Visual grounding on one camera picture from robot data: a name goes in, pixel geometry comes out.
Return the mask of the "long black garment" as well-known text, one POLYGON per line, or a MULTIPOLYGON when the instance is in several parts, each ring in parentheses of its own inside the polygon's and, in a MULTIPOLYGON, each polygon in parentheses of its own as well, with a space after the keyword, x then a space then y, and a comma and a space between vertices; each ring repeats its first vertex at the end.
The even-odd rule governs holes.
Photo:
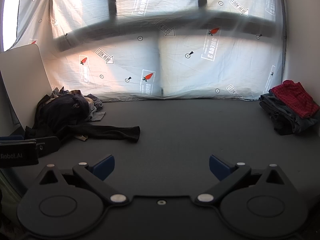
POLYGON ((101 125, 67 126, 59 132, 58 137, 63 140, 75 137, 88 137, 89 139, 125 140, 137 143, 140 137, 140 127, 114 127, 101 125))

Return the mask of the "pile of mixed unfolded clothes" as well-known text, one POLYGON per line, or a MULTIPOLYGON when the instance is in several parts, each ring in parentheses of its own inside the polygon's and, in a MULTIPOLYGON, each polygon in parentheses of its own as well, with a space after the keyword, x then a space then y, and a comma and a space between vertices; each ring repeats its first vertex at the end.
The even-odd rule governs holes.
POLYGON ((101 121, 105 114, 103 103, 96 96, 83 96, 79 90, 55 89, 38 102, 33 129, 60 130, 101 121))

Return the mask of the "stack of folded dark clothes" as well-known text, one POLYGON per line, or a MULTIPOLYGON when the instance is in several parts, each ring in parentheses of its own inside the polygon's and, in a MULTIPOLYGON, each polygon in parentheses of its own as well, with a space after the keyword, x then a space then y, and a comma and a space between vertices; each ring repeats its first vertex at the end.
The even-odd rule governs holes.
POLYGON ((279 135, 309 137, 319 128, 319 114, 301 118, 271 91, 259 97, 259 105, 271 119, 274 130, 279 135))

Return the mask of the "white leaning board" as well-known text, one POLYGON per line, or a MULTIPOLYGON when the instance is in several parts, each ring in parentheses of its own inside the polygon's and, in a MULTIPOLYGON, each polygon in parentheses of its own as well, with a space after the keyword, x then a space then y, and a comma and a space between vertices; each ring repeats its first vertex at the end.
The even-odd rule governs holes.
POLYGON ((1 75, 20 124, 32 127, 37 104, 52 93, 38 46, 29 44, 1 53, 1 75))

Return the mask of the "folded red garment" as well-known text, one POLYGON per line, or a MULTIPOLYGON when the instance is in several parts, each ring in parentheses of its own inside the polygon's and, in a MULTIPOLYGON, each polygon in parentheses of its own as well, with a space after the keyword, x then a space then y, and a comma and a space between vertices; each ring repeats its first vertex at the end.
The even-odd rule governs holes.
POLYGON ((300 82, 285 80, 270 91, 300 118, 310 118, 319 111, 319 105, 300 82))

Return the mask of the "white printed carrot curtain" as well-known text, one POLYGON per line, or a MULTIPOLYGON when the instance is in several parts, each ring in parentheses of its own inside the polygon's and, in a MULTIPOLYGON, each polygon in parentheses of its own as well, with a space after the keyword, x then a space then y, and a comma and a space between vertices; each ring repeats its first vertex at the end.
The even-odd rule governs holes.
POLYGON ((50 85, 104 100, 257 100, 281 83, 283 0, 19 0, 50 85))

